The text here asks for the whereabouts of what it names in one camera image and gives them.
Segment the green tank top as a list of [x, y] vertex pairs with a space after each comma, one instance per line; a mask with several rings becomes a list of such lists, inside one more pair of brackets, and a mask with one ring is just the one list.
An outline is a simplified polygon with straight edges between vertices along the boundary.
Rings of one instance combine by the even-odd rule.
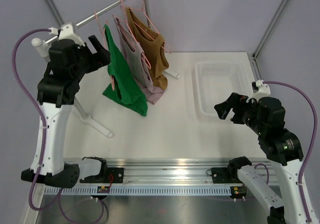
[[135, 82], [127, 61], [114, 43], [107, 24], [104, 25], [104, 33], [111, 57], [107, 70], [113, 77], [113, 83], [110, 83], [102, 94], [117, 104], [146, 116], [148, 111], [146, 96]]

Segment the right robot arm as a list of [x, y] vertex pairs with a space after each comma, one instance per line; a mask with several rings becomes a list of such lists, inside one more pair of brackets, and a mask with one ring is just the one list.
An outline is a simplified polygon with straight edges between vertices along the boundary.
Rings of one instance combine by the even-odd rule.
[[227, 176], [233, 182], [241, 181], [267, 213], [268, 223], [319, 223], [310, 198], [301, 197], [298, 174], [305, 157], [298, 137], [285, 129], [285, 109], [280, 100], [262, 97], [250, 100], [248, 96], [232, 93], [216, 104], [219, 119], [234, 112], [231, 121], [245, 124], [258, 136], [261, 150], [276, 174], [280, 195], [264, 182], [246, 157], [229, 161]]

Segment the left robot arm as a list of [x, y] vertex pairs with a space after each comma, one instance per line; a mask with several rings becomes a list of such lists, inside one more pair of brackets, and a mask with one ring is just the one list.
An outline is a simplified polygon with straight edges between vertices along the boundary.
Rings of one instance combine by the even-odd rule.
[[59, 188], [72, 188], [80, 180], [102, 183], [108, 178], [107, 162], [99, 157], [84, 157], [76, 163], [64, 161], [67, 122], [75, 103], [80, 81], [85, 74], [110, 63], [109, 51], [96, 36], [89, 36], [96, 52], [87, 44], [71, 39], [57, 40], [49, 48], [50, 61], [37, 86], [36, 107], [40, 127], [34, 160], [22, 171], [21, 179]]

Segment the pink hanger of green top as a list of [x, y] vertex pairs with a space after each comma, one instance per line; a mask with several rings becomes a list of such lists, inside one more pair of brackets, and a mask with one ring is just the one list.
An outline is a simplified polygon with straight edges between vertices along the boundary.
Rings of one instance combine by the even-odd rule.
[[[101, 33], [101, 36], [102, 36], [102, 39], [103, 39], [103, 44], [104, 44], [104, 48], [106, 49], [107, 48], [107, 41], [106, 41], [106, 36], [105, 36], [105, 28], [102, 28], [100, 22], [99, 22], [99, 18], [98, 18], [98, 15], [97, 15], [97, 12], [95, 11], [94, 12], [94, 17], [95, 17], [95, 20], [97, 21], [97, 24], [98, 24], [98, 27], [99, 27], [99, 31]], [[112, 90], [114, 91], [115, 90], [115, 79], [114, 79], [114, 76], [110, 75], [110, 83], [111, 83], [111, 88]]]

